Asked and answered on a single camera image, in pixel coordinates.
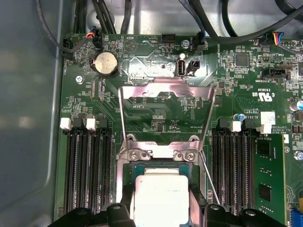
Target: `green pcb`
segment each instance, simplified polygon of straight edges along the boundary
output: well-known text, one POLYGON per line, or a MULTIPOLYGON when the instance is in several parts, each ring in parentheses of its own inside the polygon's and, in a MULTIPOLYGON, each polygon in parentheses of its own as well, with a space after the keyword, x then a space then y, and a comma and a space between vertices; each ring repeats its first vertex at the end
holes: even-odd
MULTIPOLYGON (((71 35, 74 44, 84 35, 71 35)), ((108 119, 111 128, 110 171, 108 202, 115 201, 116 154, 123 142, 118 89, 121 86, 144 85, 156 77, 175 76, 176 59, 181 53, 191 60, 200 61, 194 76, 185 77, 190 86, 216 87, 216 99, 211 124, 206 136, 204 152, 211 166, 212 134, 219 118, 228 119, 244 114, 261 126, 261 119, 272 124, 272 134, 256 137, 270 140, 270 154, 254 155, 255 209, 259 209, 282 223, 289 221, 290 210, 298 205, 298 194, 303 189, 303 161, 294 153, 303 149, 301 134, 292 133, 294 120, 290 102, 302 98, 302 56, 282 51, 275 46, 260 46, 258 40, 241 45, 218 45, 207 39, 202 52, 195 52, 195 36, 176 36, 170 44, 161 43, 161 35, 104 35, 104 51, 112 52, 119 60, 119 73, 110 79, 101 78, 90 67, 90 59, 98 53, 91 41, 74 54, 74 60, 65 60, 62 79, 61 117, 87 118, 88 115, 108 119), (181 42, 188 40, 185 49, 181 42), (276 65, 291 66, 290 80, 261 79, 261 72, 276 65), (84 82, 76 83, 82 76, 84 82)), ((282 41, 292 48, 302 48, 301 41, 282 41)), ((137 140, 155 141, 158 145, 172 141, 186 141, 191 136, 201 137, 207 120, 210 102, 201 98, 177 98, 174 94, 160 93, 157 98, 130 98, 124 101, 127 134, 137 140)), ((55 218, 64 204, 66 166, 66 135, 61 134, 58 152, 55 218)))

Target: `multicolored wire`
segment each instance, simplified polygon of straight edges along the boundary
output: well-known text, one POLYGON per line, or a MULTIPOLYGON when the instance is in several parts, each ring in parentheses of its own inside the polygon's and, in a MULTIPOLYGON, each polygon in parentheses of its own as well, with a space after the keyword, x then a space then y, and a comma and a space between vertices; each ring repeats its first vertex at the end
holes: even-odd
POLYGON ((93 26, 92 28, 91 28, 91 30, 90 30, 90 32, 88 32, 86 35, 85 35, 85 38, 86 39, 90 39, 90 38, 92 38, 92 37, 94 37, 95 35, 96 35, 96 27, 95 26, 93 26))
POLYGON ((282 38, 283 35, 284 35, 283 32, 273 32, 274 41, 275 41, 276 46, 281 44, 281 38, 282 38))

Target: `blue wire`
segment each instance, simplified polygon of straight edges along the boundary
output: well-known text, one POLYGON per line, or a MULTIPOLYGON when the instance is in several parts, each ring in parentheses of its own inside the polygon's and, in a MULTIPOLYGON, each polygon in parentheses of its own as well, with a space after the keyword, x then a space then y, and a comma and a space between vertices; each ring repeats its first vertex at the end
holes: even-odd
POLYGON ((97 29, 96 26, 93 26, 90 31, 94 32, 96 29, 97 29))
POLYGON ((280 33, 279 38, 278 38, 278 44, 280 44, 283 34, 284 34, 283 32, 280 33))

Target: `black cable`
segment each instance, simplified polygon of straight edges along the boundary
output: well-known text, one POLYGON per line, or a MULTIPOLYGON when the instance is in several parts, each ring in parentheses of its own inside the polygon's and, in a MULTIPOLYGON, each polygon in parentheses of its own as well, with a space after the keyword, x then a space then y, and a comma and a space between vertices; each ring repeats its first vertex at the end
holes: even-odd
POLYGON ((114 26, 114 23, 113 23, 113 20, 112 20, 110 14, 109 14, 107 5, 104 2, 104 0, 99 0, 99 6, 100 6, 101 11, 102 11, 102 13, 104 15, 104 18, 105 18, 105 20, 107 22, 107 26, 108 26, 109 32, 111 34, 117 34, 115 26, 114 26))
MULTIPOLYGON (((289 15, 295 11, 295 8, 291 4, 289 4, 289 2, 286 0, 275 0, 275 2, 276 5, 279 7, 279 9, 282 12, 284 12, 286 15, 289 15)), ((296 16, 295 19, 303 23, 303 13, 296 16)))
POLYGON ((80 22, 80 0, 75 2, 75 14, 74 14, 74 33, 79 33, 79 22, 80 22))
POLYGON ((221 2, 222 2, 221 13, 222 13, 222 20, 223 20, 224 27, 225 27, 226 31, 228 32, 228 34, 230 35, 230 37, 238 37, 238 35, 234 31, 234 29, 231 25, 231 22, 229 20, 229 17, 228 17, 229 0, 221 0, 221 2))
POLYGON ((303 51, 296 51, 296 50, 290 49, 290 48, 288 48, 286 46, 283 46, 282 44, 279 44, 278 47, 280 47, 282 50, 288 51, 290 53, 303 54, 303 51))
POLYGON ((91 0, 93 2, 93 5, 94 5, 94 8, 95 8, 95 11, 97 13, 97 17, 98 17, 98 20, 100 22, 100 25, 101 25, 101 28, 102 28, 102 32, 105 33, 105 34, 108 34, 108 29, 107 29, 107 26, 106 26, 106 21, 103 17, 103 14, 101 12, 101 9, 99 7, 99 4, 97 2, 97 0, 91 0))
POLYGON ((238 43, 248 41, 250 39, 258 38, 267 32, 275 31, 275 30, 279 29, 280 27, 286 25, 288 22, 290 22, 296 16, 300 15, 303 12, 303 5, 302 5, 301 7, 296 9, 293 13, 291 13, 287 17, 279 20, 278 22, 272 24, 269 27, 266 27, 262 30, 254 32, 252 34, 238 36, 238 37, 219 37, 217 35, 217 33, 215 32, 214 28, 212 27, 211 23, 209 22, 200 1, 199 0, 190 0, 190 3, 193 5, 193 7, 195 7, 196 12, 197 12, 198 16, 200 17, 200 20, 201 20, 206 32, 209 34, 209 36, 211 38, 213 38, 216 42, 221 43, 221 44, 238 44, 238 43))
POLYGON ((194 11, 194 9, 190 6, 188 0, 179 0, 179 2, 182 4, 182 6, 190 13, 190 15, 195 19, 197 22, 199 28, 201 29, 201 32, 205 34, 205 29, 203 27, 202 22, 200 21, 200 18, 198 17, 197 13, 194 11))
POLYGON ((80 0, 79 33, 86 33, 87 0, 80 0))
POLYGON ((132 0, 125 0, 124 19, 121 25, 121 34, 127 34, 132 15, 132 0))
POLYGON ((37 13, 38 13, 38 17, 39 20, 42 24, 43 29, 45 30, 48 38, 52 41, 53 44, 55 44, 60 50, 66 52, 66 53, 74 53, 77 50, 79 50, 87 41, 86 38, 82 39, 74 48, 72 49, 68 49, 65 48, 64 46, 62 46, 60 43, 57 42, 57 40, 54 38, 54 36, 52 35, 51 31, 49 30, 47 23, 45 21, 45 18, 43 16, 43 11, 42 11, 42 7, 41 7, 41 2, 40 0, 36 0, 36 9, 37 9, 37 13))

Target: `blue capacitor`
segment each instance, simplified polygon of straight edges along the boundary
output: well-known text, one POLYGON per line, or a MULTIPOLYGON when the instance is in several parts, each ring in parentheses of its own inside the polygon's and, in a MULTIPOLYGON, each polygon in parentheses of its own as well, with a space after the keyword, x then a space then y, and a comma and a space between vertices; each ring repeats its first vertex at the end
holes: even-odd
POLYGON ((242 121, 244 121, 245 120, 245 115, 244 114, 235 114, 234 116, 233 116, 233 120, 234 121, 240 121, 240 122, 242 122, 242 121))

